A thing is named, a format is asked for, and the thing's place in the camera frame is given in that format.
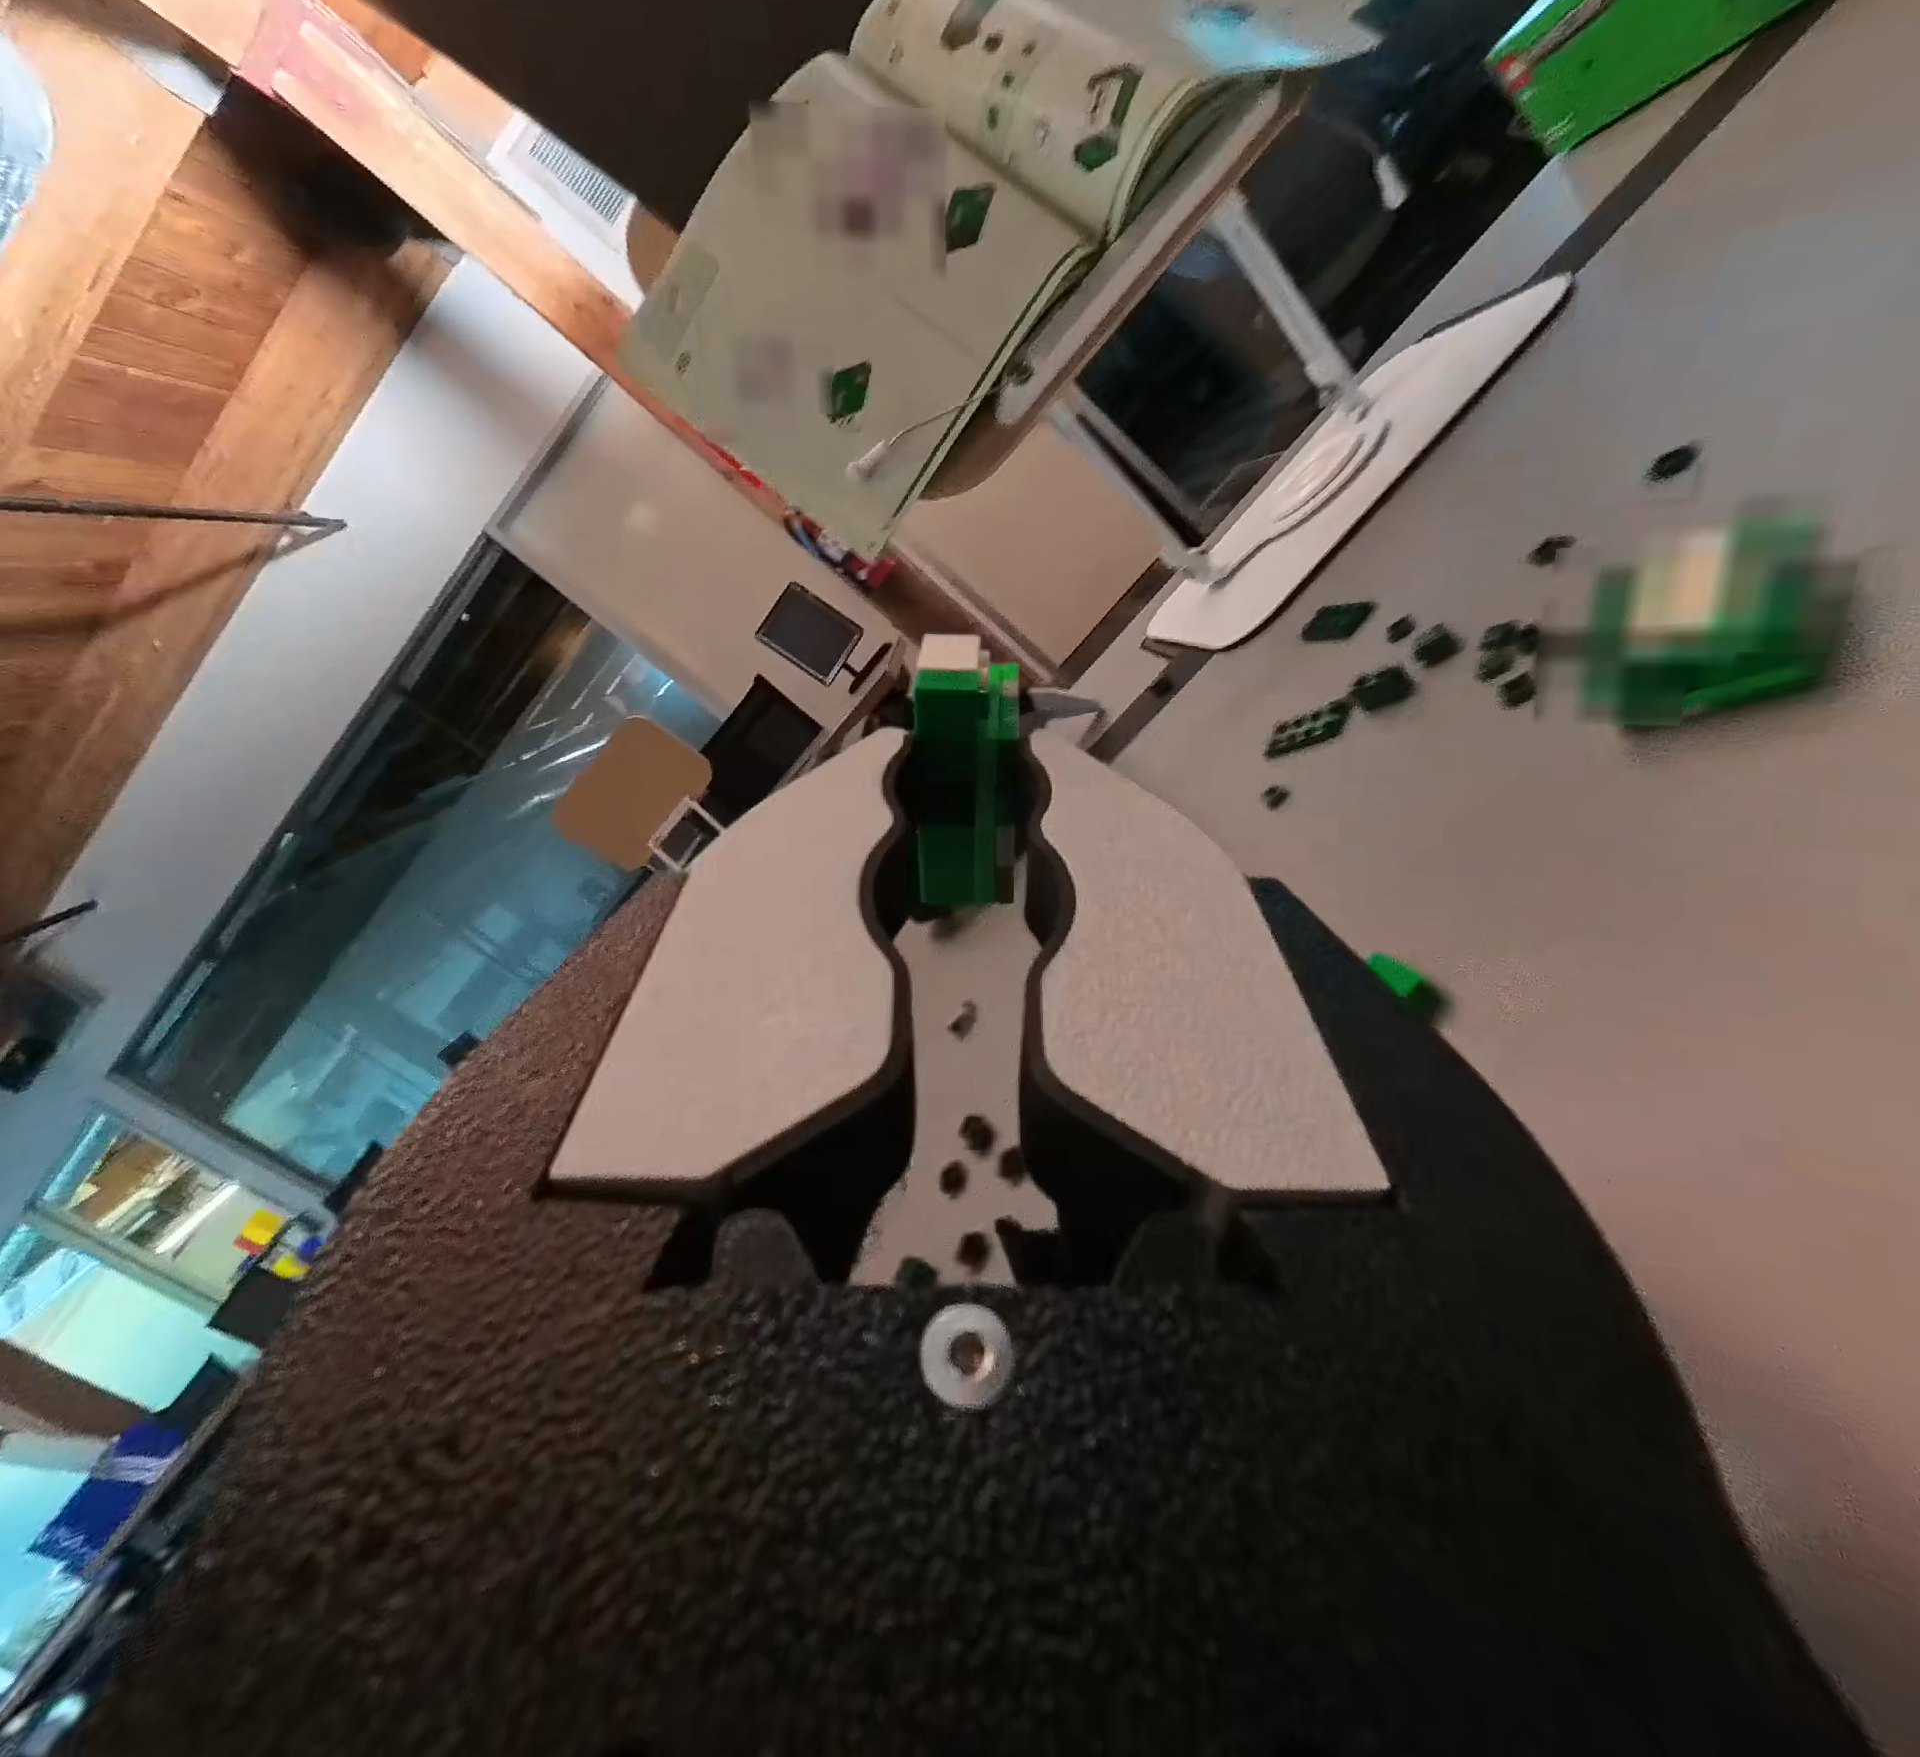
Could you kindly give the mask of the building instruction booklet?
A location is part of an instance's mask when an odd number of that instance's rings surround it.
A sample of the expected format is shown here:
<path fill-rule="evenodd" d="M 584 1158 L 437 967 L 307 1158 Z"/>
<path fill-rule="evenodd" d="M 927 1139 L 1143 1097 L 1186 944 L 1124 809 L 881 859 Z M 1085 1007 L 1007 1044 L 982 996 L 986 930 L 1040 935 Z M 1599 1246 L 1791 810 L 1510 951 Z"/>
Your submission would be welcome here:
<path fill-rule="evenodd" d="M 755 107 L 618 350 L 874 554 L 1220 124 L 1362 57 L 1370 0 L 872 0 Z"/>

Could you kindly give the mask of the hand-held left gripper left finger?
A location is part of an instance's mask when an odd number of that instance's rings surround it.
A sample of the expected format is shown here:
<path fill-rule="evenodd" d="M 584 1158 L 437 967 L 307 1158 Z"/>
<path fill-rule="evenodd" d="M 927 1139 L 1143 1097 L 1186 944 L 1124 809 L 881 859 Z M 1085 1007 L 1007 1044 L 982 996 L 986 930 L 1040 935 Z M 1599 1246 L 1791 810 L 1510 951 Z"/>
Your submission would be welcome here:
<path fill-rule="evenodd" d="M 856 1119 L 913 1131 L 881 876 L 904 731 L 783 785 L 695 861 L 548 1159 L 557 1197 L 700 1204 Z"/>

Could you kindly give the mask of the scattered small green bricks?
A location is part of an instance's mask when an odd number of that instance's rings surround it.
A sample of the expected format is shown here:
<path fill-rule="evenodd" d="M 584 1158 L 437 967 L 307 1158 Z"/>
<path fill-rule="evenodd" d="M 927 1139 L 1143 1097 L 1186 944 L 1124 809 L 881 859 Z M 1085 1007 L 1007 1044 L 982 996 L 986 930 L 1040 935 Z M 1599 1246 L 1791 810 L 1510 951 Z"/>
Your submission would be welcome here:
<path fill-rule="evenodd" d="M 1455 1002 L 1452 1039 L 1510 1094 L 1658 1318 L 1720 1287 L 1728 1150 L 1723 816 L 1675 731 L 1581 712 L 1581 666 L 1479 677 L 1488 621 L 1579 629 L 1602 557 L 1645 544 L 1690 474 L 1648 456 L 1494 476 L 1427 469 L 1331 564 L 1309 608 L 1149 702 L 1124 775 L 1252 876 L 1283 880 L 1358 954 Z"/>

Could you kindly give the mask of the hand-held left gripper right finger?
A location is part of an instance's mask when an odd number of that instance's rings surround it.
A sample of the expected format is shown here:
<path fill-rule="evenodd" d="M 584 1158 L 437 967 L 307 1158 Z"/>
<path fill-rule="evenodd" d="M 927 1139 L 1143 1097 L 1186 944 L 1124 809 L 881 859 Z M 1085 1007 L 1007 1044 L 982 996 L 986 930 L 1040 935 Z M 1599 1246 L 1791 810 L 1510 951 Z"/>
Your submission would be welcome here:
<path fill-rule="evenodd" d="M 1251 878 L 1079 744 L 1026 744 L 1028 1085 L 1189 1185 L 1380 1200 L 1390 1176 Z"/>

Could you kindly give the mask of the small grey monitor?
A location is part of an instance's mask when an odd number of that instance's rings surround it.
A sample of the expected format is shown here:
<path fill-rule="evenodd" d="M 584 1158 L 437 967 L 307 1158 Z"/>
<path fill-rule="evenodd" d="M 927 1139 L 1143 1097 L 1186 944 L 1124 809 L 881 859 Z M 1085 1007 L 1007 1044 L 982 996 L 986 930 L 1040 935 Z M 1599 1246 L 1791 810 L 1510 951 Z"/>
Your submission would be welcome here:
<path fill-rule="evenodd" d="M 755 640 L 783 663 L 833 686 L 849 674 L 864 627 L 857 617 L 846 615 L 819 592 L 788 582 L 759 621 Z"/>

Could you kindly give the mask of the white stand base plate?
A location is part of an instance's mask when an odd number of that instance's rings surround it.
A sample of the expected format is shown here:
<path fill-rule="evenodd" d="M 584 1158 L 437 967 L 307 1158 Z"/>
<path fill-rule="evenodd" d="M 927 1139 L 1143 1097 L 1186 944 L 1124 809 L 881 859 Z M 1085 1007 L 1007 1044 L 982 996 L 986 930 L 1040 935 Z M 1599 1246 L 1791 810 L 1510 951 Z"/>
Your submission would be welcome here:
<path fill-rule="evenodd" d="M 959 487 L 922 498 L 902 520 L 918 536 L 920 516 L 948 520 L 966 497 L 985 493 L 992 505 L 985 524 L 1008 547 L 1037 554 L 1052 535 L 1076 549 L 1085 528 L 1112 528 L 1125 503 L 1177 577 L 1142 641 L 1166 655 L 1220 655 L 1279 617 L 1365 514 L 1549 326 L 1573 289 L 1572 270 L 1540 270 L 1358 376 L 1261 232 L 1243 189 L 1227 189 L 1197 232 L 1248 283 L 1318 398 L 1318 422 L 1283 456 L 1254 462 L 1254 486 L 1220 527 L 1189 530 L 1175 497 L 1155 486 L 1143 460 L 1119 452 L 1117 427 L 1070 379 L 1048 387 L 1048 407 L 1037 382 L 1019 385 L 1013 420 L 991 406 L 951 462 Z"/>

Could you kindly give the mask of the small green brick assembly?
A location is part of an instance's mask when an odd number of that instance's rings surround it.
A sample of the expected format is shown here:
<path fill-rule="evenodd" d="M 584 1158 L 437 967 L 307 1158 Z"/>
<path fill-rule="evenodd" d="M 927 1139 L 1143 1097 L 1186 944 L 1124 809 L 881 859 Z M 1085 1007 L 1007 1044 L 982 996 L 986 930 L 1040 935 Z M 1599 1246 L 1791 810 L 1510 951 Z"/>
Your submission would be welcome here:
<path fill-rule="evenodd" d="M 913 914 L 945 919 L 1014 900 L 1026 816 L 1020 669 L 977 635 L 931 635 L 910 683 L 900 797 Z"/>

